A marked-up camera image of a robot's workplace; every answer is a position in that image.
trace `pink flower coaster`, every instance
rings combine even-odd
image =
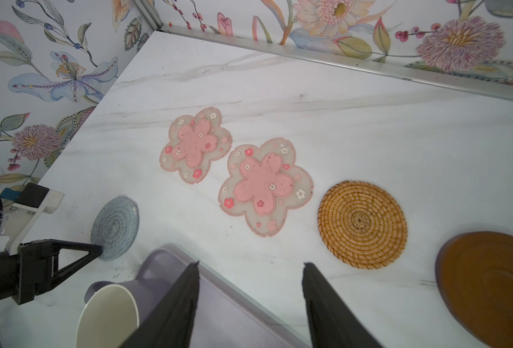
[[[268,140],[260,148],[241,145],[228,158],[231,177],[218,194],[224,212],[245,215],[261,237],[284,226],[288,209],[305,205],[313,195],[309,174],[295,165],[295,149],[283,138]]]
[[[224,157],[232,148],[232,135],[220,127],[217,108],[205,108],[195,117],[184,115],[170,126],[170,142],[160,154],[165,171],[179,171],[188,184],[200,183],[210,170],[210,162]]]

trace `cup handle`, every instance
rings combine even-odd
[[[87,303],[88,300],[90,300],[90,298],[94,295],[94,293],[96,291],[98,291],[101,288],[105,287],[106,285],[110,285],[110,284],[114,284],[114,282],[101,281],[101,282],[92,283],[91,286],[89,286],[88,289],[86,290],[85,303]]]

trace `floral wallpaper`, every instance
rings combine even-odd
[[[513,0],[155,0],[154,7],[169,26],[513,85]]]
[[[40,180],[150,33],[130,0],[0,0],[0,188]]]

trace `blue knitted coaster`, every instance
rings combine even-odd
[[[131,247],[138,230],[137,204],[127,196],[117,196],[98,213],[92,225],[90,242],[102,246],[101,260],[114,260]]]

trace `silicone coaster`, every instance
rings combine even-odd
[[[436,259],[436,282],[448,310],[476,338],[494,348],[513,347],[513,236],[452,238]]]
[[[210,170],[210,162],[224,157],[232,148],[232,135],[220,125],[217,108],[205,108],[194,117],[176,118],[170,126],[170,142],[160,154],[160,166],[165,171],[179,171],[188,184],[200,183]]]
[[[364,269],[388,266],[407,241],[399,204],[366,182],[343,182],[330,188],[318,208],[318,230],[332,254]]]
[[[261,237],[278,233],[288,209],[302,207],[313,194],[313,182],[295,165],[295,149],[286,139],[268,140],[260,148],[238,146],[229,155],[228,170],[231,177],[218,194],[220,206],[229,215],[245,215]]]
[[[92,225],[90,242],[102,246],[100,259],[114,260],[131,247],[139,230],[139,209],[126,196],[110,200]]]

